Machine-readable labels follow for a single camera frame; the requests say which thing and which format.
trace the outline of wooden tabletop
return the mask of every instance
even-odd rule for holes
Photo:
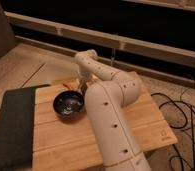
[[[177,143],[177,138],[141,83],[136,103],[123,108],[127,121],[143,151]],[[95,137],[86,113],[64,122],[53,110],[53,100],[67,88],[62,84],[36,90],[33,171],[83,170],[102,164]]]

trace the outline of floor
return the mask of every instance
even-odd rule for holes
[[[36,48],[26,44],[19,44],[7,55],[0,59],[0,105],[4,92],[8,89],[27,87],[38,84],[52,84],[58,80],[72,80],[77,77],[78,66],[73,58],[54,53],[52,51]],[[141,76],[150,93],[165,93],[175,100],[180,98],[195,105],[195,90],[176,84],[160,81],[147,76]],[[156,103],[161,104],[165,98],[154,97]],[[187,116],[190,112],[184,108]],[[162,108],[164,116],[170,124],[181,124],[182,117],[174,106],[167,105]],[[192,148],[190,138],[181,131],[174,130],[179,143],[177,148],[183,158],[192,165]],[[148,158],[153,171],[169,171],[169,158],[176,155],[172,146],[164,147],[153,152]],[[172,166],[176,171],[180,170],[178,159],[174,159]],[[12,170],[31,170],[30,166]]]

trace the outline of black cable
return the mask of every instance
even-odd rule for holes
[[[168,101],[162,103],[161,105],[159,105],[159,108],[161,109],[163,106],[167,105],[167,104],[173,104],[179,111],[181,111],[181,114],[183,115],[184,117],[184,124],[181,125],[181,126],[172,126],[170,125],[173,129],[178,129],[182,132],[186,131],[186,130],[189,130],[191,129],[192,131],[192,137],[190,137],[190,135],[188,135],[187,132],[184,132],[186,135],[188,135],[192,141],[192,153],[193,153],[193,167],[189,164],[189,162],[187,160],[185,160],[184,158],[182,158],[182,156],[180,155],[180,152],[178,151],[177,147],[176,146],[173,146],[176,153],[177,153],[177,156],[172,156],[170,159],[169,159],[169,163],[170,163],[170,167],[171,167],[171,170],[174,171],[174,168],[172,166],[172,160],[174,158],[179,158],[179,161],[180,161],[180,165],[181,165],[181,170],[183,171],[184,170],[184,167],[183,167],[183,162],[187,164],[187,166],[191,169],[191,171],[195,171],[195,140],[194,140],[194,127],[195,127],[195,123],[194,123],[194,118],[193,116],[195,116],[195,106],[187,103],[187,102],[184,102],[182,99],[180,100],[172,100],[169,96],[163,94],[163,93],[153,93],[152,96],[156,96],[156,95],[159,95],[159,96],[163,96],[163,97],[166,97],[168,99]],[[186,115],[186,113],[183,111],[183,109],[178,105],[178,104],[183,104],[185,105],[185,107],[187,107],[189,110],[190,110],[190,114],[191,114],[191,125],[190,127],[188,128],[185,128],[187,125],[188,125],[188,117]]]
[[[177,153],[177,156],[176,156],[176,157],[178,157],[178,158],[180,159],[181,170],[184,171],[184,165],[183,165],[182,156],[181,156],[179,150],[177,149],[177,147],[176,147],[175,145],[172,145],[172,147],[174,148],[174,150],[175,150],[176,153]],[[172,167],[172,164],[171,164],[172,158],[173,158],[173,157],[174,157],[174,156],[172,156],[172,157],[170,158],[169,162],[170,162],[170,167],[171,167],[171,169],[174,171],[174,168]]]
[[[183,115],[183,117],[185,119],[185,122],[184,122],[184,124],[182,126],[176,127],[176,126],[170,125],[171,128],[174,128],[174,129],[182,129],[182,128],[184,128],[188,124],[188,119],[187,119],[187,116],[185,115],[184,111],[169,96],[167,96],[167,95],[165,95],[163,93],[153,93],[153,94],[151,94],[151,96],[156,96],[156,95],[164,96],[167,99],[169,99],[169,102],[171,102],[176,108],[178,108],[181,111],[181,113],[182,113],[182,115]],[[159,106],[159,108],[161,109],[163,106],[165,106],[165,104],[167,104],[167,102],[161,104]]]
[[[192,110],[191,110],[191,136],[192,136],[192,155],[193,155],[193,169],[192,170],[195,171],[194,118],[193,118]]]

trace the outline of screw hole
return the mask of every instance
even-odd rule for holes
[[[113,128],[117,128],[117,124],[112,125]]]
[[[127,149],[123,150],[123,153],[128,153],[128,150]]]

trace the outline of wooden table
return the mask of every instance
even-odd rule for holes
[[[177,143],[177,138],[142,85],[136,103],[123,108],[127,121],[143,151]],[[86,114],[69,123],[61,121],[52,107],[63,85],[39,88],[35,99],[33,171],[83,170],[102,164],[90,121]]]

